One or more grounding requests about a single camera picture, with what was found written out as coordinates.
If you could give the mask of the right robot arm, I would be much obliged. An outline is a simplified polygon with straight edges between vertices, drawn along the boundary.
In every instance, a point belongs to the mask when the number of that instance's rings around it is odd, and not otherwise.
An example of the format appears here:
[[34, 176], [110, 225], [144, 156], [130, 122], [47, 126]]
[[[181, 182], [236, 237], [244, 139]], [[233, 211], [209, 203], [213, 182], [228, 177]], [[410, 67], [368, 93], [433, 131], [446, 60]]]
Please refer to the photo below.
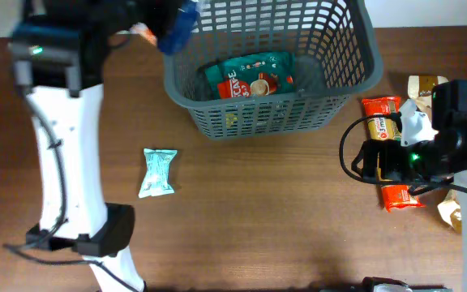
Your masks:
[[462, 289], [467, 291], [467, 80], [455, 79], [435, 86], [431, 117], [425, 118], [412, 101], [384, 119], [396, 122], [401, 140], [367, 140], [344, 172], [361, 183], [413, 187], [412, 195], [435, 189], [456, 193], [464, 215]]

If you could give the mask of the spaghetti packet orange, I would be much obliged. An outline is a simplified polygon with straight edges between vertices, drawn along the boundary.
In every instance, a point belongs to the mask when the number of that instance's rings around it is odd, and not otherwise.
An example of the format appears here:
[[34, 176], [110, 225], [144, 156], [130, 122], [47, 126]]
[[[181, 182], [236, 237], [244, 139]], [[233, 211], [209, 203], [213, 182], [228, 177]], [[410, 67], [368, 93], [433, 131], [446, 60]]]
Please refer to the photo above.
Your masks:
[[[375, 114], [392, 114], [399, 111], [400, 97], [364, 98], [361, 100], [367, 116]], [[386, 118], [373, 118], [367, 122], [370, 137], [373, 140], [401, 141], [401, 132], [396, 122]], [[419, 199], [408, 193], [406, 185], [387, 185], [381, 187], [385, 209], [390, 213], [394, 208], [424, 207]]]

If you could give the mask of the green coffee bag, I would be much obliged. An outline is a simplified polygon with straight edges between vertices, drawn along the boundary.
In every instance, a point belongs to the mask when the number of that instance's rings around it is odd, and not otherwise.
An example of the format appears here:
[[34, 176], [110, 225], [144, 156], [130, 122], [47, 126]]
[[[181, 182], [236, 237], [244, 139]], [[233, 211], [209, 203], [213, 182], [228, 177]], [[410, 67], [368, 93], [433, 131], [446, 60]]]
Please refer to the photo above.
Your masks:
[[248, 54], [204, 68], [213, 99], [265, 97], [295, 90], [295, 55], [285, 51]]

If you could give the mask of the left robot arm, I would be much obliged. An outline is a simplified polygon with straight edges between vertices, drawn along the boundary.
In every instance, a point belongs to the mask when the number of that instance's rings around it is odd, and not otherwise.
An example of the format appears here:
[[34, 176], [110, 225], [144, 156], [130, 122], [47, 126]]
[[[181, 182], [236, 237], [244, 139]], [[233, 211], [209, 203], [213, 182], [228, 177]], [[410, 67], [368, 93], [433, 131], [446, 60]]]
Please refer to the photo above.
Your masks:
[[41, 219], [24, 243], [7, 250], [30, 260], [33, 250], [69, 248], [103, 291], [144, 291], [131, 256], [135, 211], [104, 200], [98, 146], [103, 66], [112, 35], [145, 24], [164, 54], [188, 41], [199, 16], [194, 1], [24, 0], [11, 35], [18, 94], [29, 108], [40, 158]]

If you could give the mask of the light teal snack packet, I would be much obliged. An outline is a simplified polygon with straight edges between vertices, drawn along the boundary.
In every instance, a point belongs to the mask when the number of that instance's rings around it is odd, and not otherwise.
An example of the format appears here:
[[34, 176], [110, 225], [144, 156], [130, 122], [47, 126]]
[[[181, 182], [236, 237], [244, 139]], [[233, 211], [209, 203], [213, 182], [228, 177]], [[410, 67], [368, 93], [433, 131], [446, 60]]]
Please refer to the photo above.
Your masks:
[[146, 174], [139, 189], [139, 198], [174, 193], [169, 184], [169, 167], [177, 153], [177, 150], [144, 149]]

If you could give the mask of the cream cookie bag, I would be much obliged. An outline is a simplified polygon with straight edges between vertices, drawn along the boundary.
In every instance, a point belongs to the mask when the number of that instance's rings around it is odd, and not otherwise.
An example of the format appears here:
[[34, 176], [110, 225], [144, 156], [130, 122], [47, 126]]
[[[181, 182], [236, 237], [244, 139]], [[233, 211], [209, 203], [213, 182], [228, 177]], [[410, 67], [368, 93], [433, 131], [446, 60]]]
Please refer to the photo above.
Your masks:
[[456, 197], [456, 192], [450, 190], [444, 200], [437, 205], [442, 220], [453, 228], [458, 234], [462, 233], [461, 206]]
[[448, 78], [440, 75], [410, 75], [408, 80], [408, 96], [418, 109], [428, 118], [432, 117], [432, 90], [439, 84], [448, 82]]

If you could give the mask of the tissue multipack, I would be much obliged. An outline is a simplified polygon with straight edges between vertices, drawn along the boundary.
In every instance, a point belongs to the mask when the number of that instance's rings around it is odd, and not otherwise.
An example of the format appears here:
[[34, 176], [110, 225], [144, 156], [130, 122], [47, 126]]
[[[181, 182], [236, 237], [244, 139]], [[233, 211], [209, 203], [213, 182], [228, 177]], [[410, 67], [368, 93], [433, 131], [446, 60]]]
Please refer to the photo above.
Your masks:
[[191, 38], [201, 4], [193, 0], [143, 1], [144, 17], [132, 31], [166, 55], [181, 51]]

